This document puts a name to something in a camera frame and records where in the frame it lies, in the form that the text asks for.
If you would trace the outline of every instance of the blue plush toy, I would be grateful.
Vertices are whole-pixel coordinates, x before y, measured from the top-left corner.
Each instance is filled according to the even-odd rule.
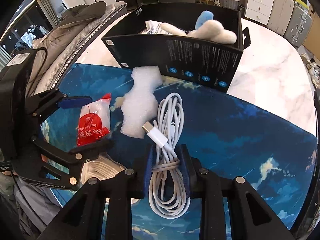
[[[203,11],[197,19],[196,30],[201,27],[208,20],[213,20],[213,13],[209,11]]]
[[[213,20],[213,13],[203,11],[196,21],[195,30],[186,34],[183,30],[169,23],[161,23],[161,28],[178,36],[188,36],[202,40],[213,41],[222,44],[234,44],[237,40],[237,35],[229,30],[226,30],[221,22]]]

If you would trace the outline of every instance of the mattress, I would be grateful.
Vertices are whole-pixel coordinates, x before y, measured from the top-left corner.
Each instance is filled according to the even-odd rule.
[[[52,63],[39,81],[35,94],[54,88],[68,66],[81,55],[83,50],[113,21],[127,12],[126,5],[123,1],[110,4],[101,18],[89,23]]]

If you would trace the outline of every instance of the white coiled cable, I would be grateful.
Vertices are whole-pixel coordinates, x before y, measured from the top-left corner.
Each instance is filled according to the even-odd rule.
[[[96,177],[99,180],[111,179],[125,169],[123,165],[99,155],[98,159],[83,165],[80,182],[84,184],[92,177]],[[132,198],[131,204],[135,204],[138,201],[139,199]],[[109,198],[106,199],[106,204],[109,204]]]
[[[156,145],[156,164],[152,169],[149,185],[149,203],[159,216],[175,219],[182,216],[190,205],[190,198],[187,197],[182,174],[178,168],[180,161],[174,152],[184,123],[182,99],[178,93],[171,93],[160,102],[157,119],[158,122],[154,121],[153,125],[167,137],[168,142],[162,148]],[[165,201],[164,187],[168,171],[174,183],[174,191],[171,199]]]

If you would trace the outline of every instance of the qr code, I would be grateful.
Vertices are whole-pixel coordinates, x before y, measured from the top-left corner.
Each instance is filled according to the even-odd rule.
[[[112,40],[107,40],[106,43],[107,43],[108,45],[114,45],[114,43],[112,42]]]

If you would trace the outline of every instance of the white marble table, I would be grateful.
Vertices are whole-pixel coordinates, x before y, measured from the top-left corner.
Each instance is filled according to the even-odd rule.
[[[120,67],[101,37],[125,16],[104,30],[77,63]],[[282,117],[316,136],[313,95],[298,52],[278,34],[242,19],[242,29],[245,27],[249,27],[251,46],[244,50],[228,94]]]

